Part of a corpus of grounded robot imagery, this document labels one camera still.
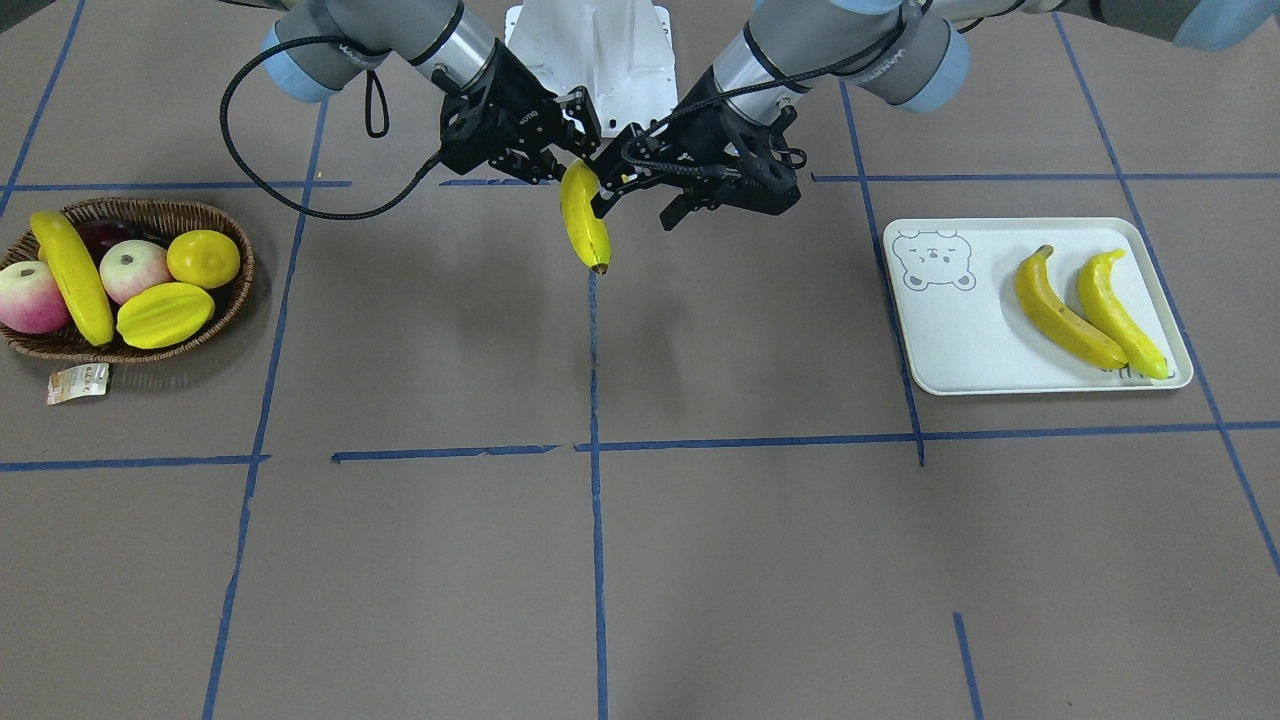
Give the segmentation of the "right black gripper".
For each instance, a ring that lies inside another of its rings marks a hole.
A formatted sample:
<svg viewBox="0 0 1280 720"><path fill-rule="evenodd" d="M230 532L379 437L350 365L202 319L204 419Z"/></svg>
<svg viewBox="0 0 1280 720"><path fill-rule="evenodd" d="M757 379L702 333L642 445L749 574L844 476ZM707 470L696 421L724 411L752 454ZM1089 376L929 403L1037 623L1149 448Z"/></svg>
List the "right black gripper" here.
<svg viewBox="0 0 1280 720"><path fill-rule="evenodd" d="M504 45L497 45L475 79L460 85L438 65L445 92L440 111L440 163L465 176L493 167L530 184L559 181L564 165L553 146L591 159L602 124L586 86L554 96Z"/></svg>

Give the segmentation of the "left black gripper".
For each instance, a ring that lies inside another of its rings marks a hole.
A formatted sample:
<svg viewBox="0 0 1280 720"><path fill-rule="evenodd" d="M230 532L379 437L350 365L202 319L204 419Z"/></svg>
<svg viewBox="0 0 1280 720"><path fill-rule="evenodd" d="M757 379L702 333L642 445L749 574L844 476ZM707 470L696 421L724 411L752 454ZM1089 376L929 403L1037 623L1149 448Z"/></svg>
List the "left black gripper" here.
<svg viewBox="0 0 1280 720"><path fill-rule="evenodd" d="M768 124L742 118L728 99L709 100L721 92L713 70L675 109L675 119L654 138L612 140L590 160L598 191L591 197L594 217L607 213L627 193L648 190L652 176L625 158L650 161L658 184L680 190L659 213L663 231L673 231L687 215L721 206L777 217L801 197L796 173L806 154L788 146L785 132L797 119L785 108Z"/></svg>

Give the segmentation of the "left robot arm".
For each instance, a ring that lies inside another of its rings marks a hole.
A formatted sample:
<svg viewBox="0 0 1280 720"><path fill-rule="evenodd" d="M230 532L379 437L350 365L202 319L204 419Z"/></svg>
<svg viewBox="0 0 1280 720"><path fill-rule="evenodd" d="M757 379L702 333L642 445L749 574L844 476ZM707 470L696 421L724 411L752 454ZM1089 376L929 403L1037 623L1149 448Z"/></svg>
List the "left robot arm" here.
<svg viewBox="0 0 1280 720"><path fill-rule="evenodd" d="M675 228L722 206L780 215L800 192L804 151L785 138L797 102L832 76L910 113L963 85L965 31L1012 13L1066 13L1179 47L1219 51L1277 14L1275 1L759 1L739 35L667 115L628 126L593 163L604 217L626 193L677 190Z"/></svg>

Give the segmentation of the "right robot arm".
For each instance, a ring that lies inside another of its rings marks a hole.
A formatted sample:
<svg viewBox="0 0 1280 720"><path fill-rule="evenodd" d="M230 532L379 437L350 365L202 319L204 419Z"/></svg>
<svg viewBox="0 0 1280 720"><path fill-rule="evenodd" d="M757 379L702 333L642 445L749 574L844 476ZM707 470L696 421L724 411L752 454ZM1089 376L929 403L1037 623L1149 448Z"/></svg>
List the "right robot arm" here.
<svg viewBox="0 0 1280 720"><path fill-rule="evenodd" d="M399 56L443 92L440 146L415 172L417 186L435 167L463 176L488 165L530 184L559 181L563 149L589 159L602 147L602 124L589 91L549 90L462 1L275 1L280 17L260 53L227 86L219 124L233 161L247 170L230 136L230 101L264 68L301 102L320 102L364 76L370 86L389 56Z"/></svg>

